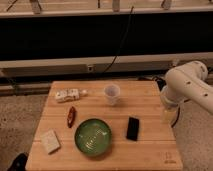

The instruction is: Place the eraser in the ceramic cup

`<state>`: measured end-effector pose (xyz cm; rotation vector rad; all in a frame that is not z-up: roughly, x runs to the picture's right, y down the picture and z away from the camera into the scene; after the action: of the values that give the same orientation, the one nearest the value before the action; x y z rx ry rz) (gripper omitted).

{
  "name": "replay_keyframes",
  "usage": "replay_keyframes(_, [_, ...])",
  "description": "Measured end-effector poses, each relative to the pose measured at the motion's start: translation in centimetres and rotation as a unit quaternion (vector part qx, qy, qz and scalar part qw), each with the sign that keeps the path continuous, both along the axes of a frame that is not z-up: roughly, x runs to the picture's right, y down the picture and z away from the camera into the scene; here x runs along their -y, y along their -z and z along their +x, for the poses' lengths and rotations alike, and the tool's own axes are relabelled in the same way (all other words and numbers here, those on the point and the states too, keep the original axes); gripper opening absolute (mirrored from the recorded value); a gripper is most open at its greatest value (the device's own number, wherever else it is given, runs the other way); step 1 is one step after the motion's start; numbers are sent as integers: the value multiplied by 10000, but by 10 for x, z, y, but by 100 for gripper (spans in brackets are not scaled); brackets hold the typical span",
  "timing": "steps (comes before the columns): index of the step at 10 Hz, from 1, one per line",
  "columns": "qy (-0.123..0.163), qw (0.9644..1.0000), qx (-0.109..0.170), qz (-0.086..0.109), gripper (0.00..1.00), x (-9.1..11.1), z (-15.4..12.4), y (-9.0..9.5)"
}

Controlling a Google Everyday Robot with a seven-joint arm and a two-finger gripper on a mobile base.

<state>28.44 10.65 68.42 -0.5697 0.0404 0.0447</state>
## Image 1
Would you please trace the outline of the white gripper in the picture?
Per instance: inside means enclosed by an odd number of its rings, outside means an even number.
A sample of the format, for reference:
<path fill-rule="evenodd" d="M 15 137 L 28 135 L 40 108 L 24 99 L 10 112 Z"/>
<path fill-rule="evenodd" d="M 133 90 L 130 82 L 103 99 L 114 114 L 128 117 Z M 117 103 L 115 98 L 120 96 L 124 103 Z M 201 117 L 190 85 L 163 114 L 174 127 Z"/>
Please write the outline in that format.
<path fill-rule="evenodd" d="M 163 106 L 162 122 L 165 124 L 172 124 L 177 115 L 178 105 L 164 102 Z"/>

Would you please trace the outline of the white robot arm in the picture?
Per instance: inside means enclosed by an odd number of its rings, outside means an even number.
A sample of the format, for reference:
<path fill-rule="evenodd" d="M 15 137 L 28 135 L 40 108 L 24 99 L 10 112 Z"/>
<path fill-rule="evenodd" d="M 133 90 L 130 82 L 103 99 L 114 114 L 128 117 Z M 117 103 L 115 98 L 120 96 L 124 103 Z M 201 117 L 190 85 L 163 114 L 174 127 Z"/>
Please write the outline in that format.
<path fill-rule="evenodd" d="M 172 122 L 184 99 L 194 101 L 213 115 L 213 87 L 205 82 L 207 76 L 208 69 L 200 61 L 174 67 L 165 74 L 166 85 L 160 92 L 163 123 Z"/>

